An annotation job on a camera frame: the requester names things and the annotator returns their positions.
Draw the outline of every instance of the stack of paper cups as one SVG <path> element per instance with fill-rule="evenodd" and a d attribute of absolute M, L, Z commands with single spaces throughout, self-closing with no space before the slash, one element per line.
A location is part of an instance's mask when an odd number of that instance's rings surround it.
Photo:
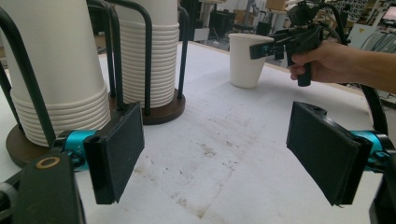
<path fill-rule="evenodd" d="M 177 0 L 135 0 L 152 21 L 150 107 L 169 104 L 175 92 L 178 42 Z M 123 93 L 126 103 L 145 102 L 146 24 L 142 15 L 116 7 L 120 18 Z"/>
<path fill-rule="evenodd" d="M 3 0 L 16 23 L 56 134 L 100 129 L 109 122 L 107 89 L 96 53 L 87 3 L 79 0 Z M 48 147 L 21 71 L 3 35 L 11 97 L 26 137 Z"/>

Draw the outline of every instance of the hand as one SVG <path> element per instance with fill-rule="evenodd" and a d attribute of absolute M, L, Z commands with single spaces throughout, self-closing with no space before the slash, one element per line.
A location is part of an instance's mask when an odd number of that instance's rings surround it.
<path fill-rule="evenodd" d="M 290 77 L 293 80 L 297 79 L 299 75 L 305 73 L 304 64 L 311 63 L 313 81 L 353 82 L 355 68 L 358 66 L 355 59 L 359 53 L 361 51 L 358 49 L 325 40 L 317 49 L 291 56 L 295 64 L 290 67 Z"/>

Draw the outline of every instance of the round wooden base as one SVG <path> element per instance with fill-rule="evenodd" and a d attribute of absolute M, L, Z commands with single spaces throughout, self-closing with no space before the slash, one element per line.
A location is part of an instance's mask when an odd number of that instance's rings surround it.
<path fill-rule="evenodd" d="M 168 105 L 151 108 L 149 115 L 145 115 L 144 109 L 142 109 L 143 124 L 162 124 L 178 118 L 184 111 L 186 98 L 183 95 L 181 99 L 177 99 L 177 93 L 178 90 L 175 90 L 174 99 Z M 109 96 L 108 101 L 110 110 L 114 109 L 116 107 L 116 98 Z M 12 161 L 21 168 L 50 150 L 48 147 L 41 147 L 29 141 L 18 125 L 9 132 L 6 148 Z"/>

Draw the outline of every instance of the table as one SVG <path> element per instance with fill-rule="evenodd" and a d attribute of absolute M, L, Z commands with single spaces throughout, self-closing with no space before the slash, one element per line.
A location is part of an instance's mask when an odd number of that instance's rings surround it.
<path fill-rule="evenodd" d="M 286 148 L 293 101 L 323 107 L 349 130 L 372 130 L 363 96 L 321 83 L 299 88 L 270 64 L 256 89 L 239 89 L 229 83 L 228 53 L 194 43 L 183 93 L 178 119 L 144 127 L 146 147 L 120 203 L 97 205 L 89 172 L 76 174 L 88 223 L 370 223 L 382 175 L 364 173 L 353 205 L 331 207 Z M 2 94 L 0 109 L 6 180 L 19 168 L 5 149 L 15 121 Z"/>

